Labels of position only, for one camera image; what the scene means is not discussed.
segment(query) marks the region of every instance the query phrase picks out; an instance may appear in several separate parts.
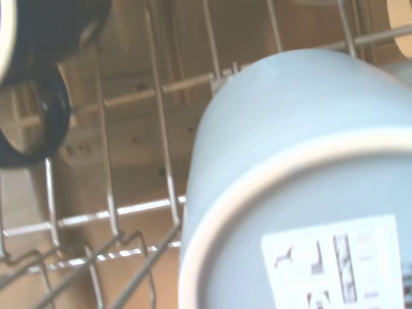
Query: black mug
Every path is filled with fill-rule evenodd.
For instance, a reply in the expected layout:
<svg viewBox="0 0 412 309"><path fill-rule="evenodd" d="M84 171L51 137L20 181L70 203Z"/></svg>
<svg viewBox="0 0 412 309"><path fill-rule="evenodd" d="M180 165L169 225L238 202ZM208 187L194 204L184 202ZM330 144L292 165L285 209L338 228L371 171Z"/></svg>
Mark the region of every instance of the black mug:
<svg viewBox="0 0 412 309"><path fill-rule="evenodd" d="M0 131L0 167L37 164L63 143L71 108L56 65L97 40L110 8L111 0L0 0L0 89L33 81L44 118L44 143L30 153Z"/></svg>

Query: rack tine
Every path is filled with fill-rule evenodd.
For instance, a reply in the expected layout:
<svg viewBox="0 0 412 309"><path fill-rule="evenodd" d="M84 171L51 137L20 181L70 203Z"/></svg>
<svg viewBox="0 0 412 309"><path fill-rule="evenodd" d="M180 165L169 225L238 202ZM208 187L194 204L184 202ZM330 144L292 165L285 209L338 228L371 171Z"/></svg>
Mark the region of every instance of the rack tine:
<svg viewBox="0 0 412 309"><path fill-rule="evenodd" d="M272 26L273 38L276 44L276 50L278 53L283 52L283 44L281 39L281 33L279 31L279 24L277 23L276 11L274 0L266 0L266 5L268 6L270 25Z"/></svg>
<svg viewBox="0 0 412 309"><path fill-rule="evenodd" d="M218 57L218 49L216 47L216 39L213 31L213 23L211 17L211 10L209 8L209 0L202 0L203 13L205 14L207 37L209 38L209 45L211 46L213 72L216 79L220 79L220 65Z"/></svg>
<svg viewBox="0 0 412 309"><path fill-rule="evenodd" d="M352 57L357 58L355 41L353 40L353 35L350 29L348 16L345 10L345 0L338 0L339 15L341 16L343 32L345 34L346 44L349 49L349 53Z"/></svg>
<svg viewBox="0 0 412 309"><path fill-rule="evenodd" d="M1 192L1 175L0 175L0 192ZM34 265L38 265L41 271L41 274L42 274L44 287L46 291L49 292L51 290L51 285L50 285L50 280L47 274L46 265L44 264L44 259L47 256L49 256L49 254L47 253L45 255L42 255L41 252L38 250L30 250L27 253L19 256L17 259L12 260L11 255L6 251L4 240L5 240L5 235L4 235L4 230L3 230L3 208L2 208L1 194L0 194L0 261L5 262L6 265L8 266L12 266L12 265L16 265L20 263L24 259L30 258L31 256L35 257L34 262L27 264L25 267L22 267L17 272L13 273L10 276L5 277L2 281L0 281L0 290L2 290L7 285L12 283L14 280L16 280L21 275L25 274L26 271L30 267ZM50 304L51 304L51 307L54 309L55 308L54 303L50 303Z"/></svg>
<svg viewBox="0 0 412 309"><path fill-rule="evenodd" d="M3 203L1 194L1 174L0 174L0 262L8 261L9 253L6 251L5 233L3 227Z"/></svg>
<svg viewBox="0 0 412 309"><path fill-rule="evenodd" d="M177 225L180 222L178 199L176 196L176 189L174 187L174 180L173 180L172 161L171 161L171 156L170 156L169 141L167 137L163 91L162 91L162 85L160 84L158 59L157 59L156 47L155 47L155 37L153 34L150 8L148 6L145 6L144 8L144 21L145 21L145 27L146 27L146 32L147 32L147 39L149 41L151 65L152 65L152 70L153 70L154 91L156 93L156 103L157 103L158 118L159 118L159 125L160 125L160 136L162 138L163 156L165 160L167 190L169 191L173 222L175 225Z"/></svg>
<svg viewBox="0 0 412 309"><path fill-rule="evenodd" d="M362 26L361 26L361 17L359 15L359 0L351 0L351 7L352 7L352 12L353 12L353 19L355 22L355 29L356 29L356 33L355 36L358 37L360 35L362 35ZM365 48L361 47L359 48L360 51L360 58L362 60L366 60L366 56L365 56Z"/></svg>
<svg viewBox="0 0 412 309"><path fill-rule="evenodd" d="M103 164L104 164L104 179L106 182L106 194L108 200L108 211L110 216L111 230L114 236L120 234L120 228L118 226L117 210L115 204L115 196L113 194L113 184L111 177L111 164L110 164L110 149L108 140L108 126L106 123L106 103L103 99L102 92L102 77L100 72L100 59L98 54L98 46L96 47L96 89L97 100L100 112L100 134L102 135L102 150L103 150Z"/></svg>
<svg viewBox="0 0 412 309"><path fill-rule="evenodd" d="M30 263L28 263L25 266L21 267L19 270L13 272L11 275L6 276L4 279L2 279L0 281L0 290L4 289L7 285L12 283L16 279L18 279L21 275L24 275L30 267L33 267L35 265L39 265L40 268L41 268L42 267L41 263L44 263L45 259L47 259L48 257L54 255L54 253L56 253L56 251L57 251L56 247L53 247L51 250L47 251L45 254L40 253L38 250L31 250L27 254L24 254L23 256L18 258L17 260L13 261L12 262L13 264L17 264L18 262L22 261L23 259L26 259L30 256L35 256L34 261L31 261ZM44 274L43 278L46 278L45 281L48 281L47 273L44 272L43 274Z"/></svg>
<svg viewBox="0 0 412 309"><path fill-rule="evenodd" d="M179 233L180 227L181 223L175 225L168 233L166 238L162 241L162 243L158 246L158 250L154 254L152 254L149 259L145 260L143 268L138 271L134 278L132 278L132 280L130 280L130 282L127 284L125 289L123 289L123 293L111 306L112 309L121 309L124 306L124 304L131 297L131 295L145 278L145 276L148 275L151 267L159 260L163 252L169 247L169 242L171 242L173 238L176 237L176 235Z"/></svg>
<svg viewBox="0 0 412 309"><path fill-rule="evenodd" d="M78 279L81 274L87 271L88 267L95 262L97 256L105 253L105 251L107 251L108 248L112 247L115 243L119 242L122 236L123 232L120 231L118 235L109 240L96 253L92 254L87 260L85 260L84 264L82 264L79 268L65 276L59 283L59 285L57 285L53 290L51 290L46 295L46 297L44 297L39 303L37 303L32 308L41 309L47 306L53 299L55 299L58 295L65 291L65 289L67 289L74 282L74 280Z"/></svg>
<svg viewBox="0 0 412 309"><path fill-rule="evenodd" d="M372 25L370 0L363 1L363 4L364 4L364 11L365 11L364 16L365 16L365 20L366 20L367 33L371 33L371 32L373 32L373 25ZM375 44L371 43L370 48L371 48L370 49L371 50L370 62L377 63Z"/></svg>
<svg viewBox="0 0 412 309"><path fill-rule="evenodd" d="M128 243L131 243L136 238L140 240L140 244L141 244L140 251L144 255L144 258L146 260L147 259L147 247L144 241L144 237L139 230L136 230L134 233L132 233L132 235L130 235L127 239L125 239L123 244L127 245ZM151 294L151 309L155 309L156 308L156 289L155 289L155 284L153 283L153 276L152 276L150 268L147 269L146 276L147 276L147 283L149 284L150 294ZM117 306L119 306L119 308L123 307L126 301L129 299L129 297L123 298L122 302L118 303Z"/></svg>
<svg viewBox="0 0 412 309"><path fill-rule="evenodd" d="M84 246L84 251L86 252L86 258L89 259L93 256L93 251L89 244ZM97 309L104 308L104 297L102 291L102 285L100 284L100 278L98 276L97 267L95 263L90 264L89 266L91 281L93 282L93 289L96 294L96 303Z"/></svg>
<svg viewBox="0 0 412 309"><path fill-rule="evenodd" d="M232 72L233 75L238 74L240 71L239 64L237 62L232 62Z"/></svg>
<svg viewBox="0 0 412 309"><path fill-rule="evenodd" d="M53 162L51 158L46 159L46 188L47 188L47 206L49 210L51 240L55 247L60 248L59 230L57 228L56 203L53 182Z"/></svg>

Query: plastic-coated wire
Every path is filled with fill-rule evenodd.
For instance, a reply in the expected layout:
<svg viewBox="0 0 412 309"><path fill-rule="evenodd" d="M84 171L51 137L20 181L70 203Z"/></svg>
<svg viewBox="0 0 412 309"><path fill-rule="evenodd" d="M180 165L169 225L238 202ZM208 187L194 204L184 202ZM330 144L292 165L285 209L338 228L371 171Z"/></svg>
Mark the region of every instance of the plastic-coated wire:
<svg viewBox="0 0 412 309"><path fill-rule="evenodd" d="M46 189L47 189L47 206L49 210L51 240L55 247L60 248L59 229L56 217L56 201L53 181L53 161L51 158L46 159Z"/></svg>
<svg viewBox="0 0 412 309"><path fill-rule="evenodd" d="M86 258L90 259L93 256L93 251L89 244L85 244L84 251L86 253ZM104 309L104 297L102 291L102 284L100 283L100 278L98 276L97 267L95 263L89 266L91 282L93 283L93 289L96 295L97 309Z"/></svg>
<svg viewBox="0 0 412 309"><path fill-rule="evenodd" d="M282 45L281 34L279 30L279 24L277 22L274 1L275 0L266 0L266 5L268 7L270 25L272 26L272 32L273 32L273 38L275 40L276 51L278 53L281 53L283 52L283 45Z"/></svg>
<svg viewBox="0 0 412 309"><path fill-rule="evenodd" d="M110 247L112 247L116 242L120 240L120 238L123 236L123 233L120 232L118 235L116 235L114 238L112 238L110 241L108 241L102 248L100 248L96 253L94 253L91 257L89 257L84 264L82 264L79 268L76 270L73 270L70 272L68 275L66 275L62 281L52 290L50 291L45 298L43 298L39 303L37 303L33 309L41 309L47 306L53 299L55 299L58 295L60 295L65 289L67 289L73 282L74 280L78 279L81 274L83 274L85 271L87 271L88 267L95 262L97 256L100 254L103 254L105 251L107 251Z"/></svg>
<svg viewBox="0 0 412 309"><path fill-rule="evenodd" d="M179 233L181 228L181 223L175 225L173 229L168 233L166 238L162 241L162 243L158 246L158 250L149 257L144 263L142 269L136 274L132 280L130 280L129 284L125 287L122 294L118 297L118 299L113 303L112 309L121 309L127 300L131 297L133 292L136 290L136 287L143 281L145 276L147 275L147 271L159 260L160 256L162 256L163 252L168 248L167 244L176 237Z"/></svg>
<svg viewBox="0 0 412 309"><path fill-rule="evenodd" d="M164 98L163 98L163 93L162 93L162 85L160 83L159 65L158 65L156 46L155 46L155 37L154 37L153 27L152 27L151 12L148 6L144 8L143 15L144 15L147 38L149 41L151 65L152 65L152 71L153 71L154 92L156 93L156 103L157 103L157 111L158 111L159 126L160 126L160 137L162 139L162 150L163 150L163 157L165 160L166 184L167 184L167 190L169 193L173 222L175 225L177 225L180 223L178 199L176 196L176 189L174 187L172 161L171 161L171 155L170 155L169 139L167 136L165 111L164 111Z"/></svg>
<svg viewBox="0 0 412 309"><path fill-rule="evenodd" d="M213 62L213 72L216 79L220 79L220 65L218 57L218 49L216 47L216 38L213 31L213 23L211 17L211 10L209 8L209 0L202 0L203 13L205 15L207 37L209 38L209 45L211 47L212 62Z"/></svg>
<svg viewBox="0 0 412 309"><path fill-rule="evenodd" d="M106 198L108 203L108 212L110 216L111 231L114 236L120 233L118 226L117 210L115 204L115 195L113 193L113 184L111 176L111 160L110 148L108 139L108 125L106 123L106 103L103 99L102 92L102 77L100 74L100 59L98 54L98 47L96 47L96 89L97 100L100 112L100 134L102 136L102 150L103 150L103 164L104 164L104 180L106 183Z"/></svg>
<svg viewBox="0 0 412 309"><path fill-rule="evenodd" d="M339 8L339 15L341 16L341 21L343 25L343 32L345 34L346 42L348 43L349 54L352 57L357 58L355 41L353 40L353 35L350 29L348 15L346 14L345 0L338 0L337 4Z"/></svg>
<svg viewBox="0 0 412 309"><path fill-rule="evenodd" d="M134 232L132 235L130 235L130 237L128 237L127 239L125 239L122 244L123 245L127 245L129 243L131 243L132 241L134 241L135 239L140 240L141 243L141 253L143 254L143 256L145 257L145 259L147 258L147 248L146 248L146 244L143 238L143 235L140 231L136 231ZM151 298L151 305L150 308L151 309L155 309L156 308L156 289L155 289L155 284L153 282L153 276L151 273L151 269L148 268L145 271L146 277L147 277L147 284L149 285L149 289L150 289L150 298Z"/></svg>
<svg viewBox="0 0 412 309"><path fill-rule="evenodd" d="M179 205L184 205L186 202L186 197L179 196L178 198ZM170 208L169 199L157 200L157 201L148 201L146 203L120 207L117 209L119 216L132 216L140 212L147 211L158 211L162 209ZM57 222L59 229L69 229L74 227L85 226L89 223L104 221L110 218L108 211L99 211L94 214L81 214L78 216L72 216L60 219ZM34 234L40 232L48 232L50 230L50 224L48 222L40 222L31 225L25 225L22 227L16 227L11 229L6 229L3 231L3 235L7 238L23 236L27 234Z"/></svg>
<svg viewBox="0 0 412 309"><path fill-rule="evenodd" d="M180 248L180 241L172 241L167 244L167 248L169 249L176 249ZM146 248L148 253L151 252L156 252L158 250L158 247L156 246L148 246ZM134 248L134 249L129 249L129 250L120 250L117 252L107 252L105 254L101 254L97 257L96 262L97 263L104 263L105 261L111 261L112 259L120 259L120 258L128 258L130 256L141 256L144 254L141 249L139 248ZM71 269L71 268L77 268L80 265L84 264L84 262L87 260L86 257L77 257L73 259L68 259L64 261L58 261L56 263L51 263L46 265L46 268L49 272L53 271L59 271L62 269ZM40 272L39 267L34 266L30 267L27 270L27 274L38 274Z"/></svg>
<svg viewBox="0 0 412 309"><path fill-rule="evenodd" d="M33 267L35 265L39 265L39 263L42 263L45 259L48 257L54 255L57 251L57 248L54 247L51 250L47 251L45 254L41 254L38 250L31 250L28 253L24 255L24 258L28 258L30 256L35 256L35 259L31 261L30 263L26 264L25 266L21 267L19 270L13 272L12 274L2 278L0 281L0 290L4 289L6 286L8 286L10 283L15 281L17 278L20 276L24 275L27 270L30 267Z"/></svg>
<svg viewBox="0 0 412 309"><path fill-rule="evenodd" d="M412 34L412 25L401 26L398 28L385 30L376 33L369 33L366 35L361 35L354 38L356 47L362 47L373 43L380 43L390 41L396 37L403 37L405 35ZM346 41L335 42L331 44L325 44L318 46L318 48L325 48L329 50L344 50L346 48ZM190 77L188 79L179 80L178 82L172 82L164 84L162 90L164 93L174 93L176 91L188 90L201 85L209 84L214 80L213 73L204 73L195 77ZM106 105L109 108L115 106L121 106L124 104L137 103L138 101L153 98L155 96L154 89L146 89L143 91L136 91L121 95L119 97L107 98L105 100ZM82 113L95 113L98 111L98 104L90 104L87 106L82 106L73 110L72 115L82 114ZM1 129L16 129L20 127L30 127L36 126L40 123L40 118L38 115L32 115L28 117L21 118L19 120L13 120L11 122L5 122L0 124Z"/></svg>

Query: label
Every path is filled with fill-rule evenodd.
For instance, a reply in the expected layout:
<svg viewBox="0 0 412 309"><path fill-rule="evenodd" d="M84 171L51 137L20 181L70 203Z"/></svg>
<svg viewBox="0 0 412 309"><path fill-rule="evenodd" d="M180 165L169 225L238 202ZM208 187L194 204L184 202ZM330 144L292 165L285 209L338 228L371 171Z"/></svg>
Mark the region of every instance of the label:
<svg viewBox="0 0 412 309"><path fill-rule="evenodd" d="M394 216L265 235L263 257L276 309L401 309Z"/></svg>

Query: mug rim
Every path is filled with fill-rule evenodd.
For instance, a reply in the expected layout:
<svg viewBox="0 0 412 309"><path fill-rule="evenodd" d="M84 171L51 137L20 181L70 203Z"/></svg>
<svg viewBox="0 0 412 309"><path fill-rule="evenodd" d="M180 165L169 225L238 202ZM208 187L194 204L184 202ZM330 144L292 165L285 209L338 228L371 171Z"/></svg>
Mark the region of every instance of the mug rim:
<svg viewBox="0 0 412 309"><path fill-rule="evenodd" d="M0 0L0 84L13 58L17 37L17 0Z"/></svg>
<svg viewBox="0 0 412 309"><path fill-rule="evenodd" d="M412 126L371 127L322 136L285 149L244 174L212 204L189 239L179 271L179 308L201 308L199 278L205 259L220 230L251 198L307 169L379 153L412 154Z"/></svg>

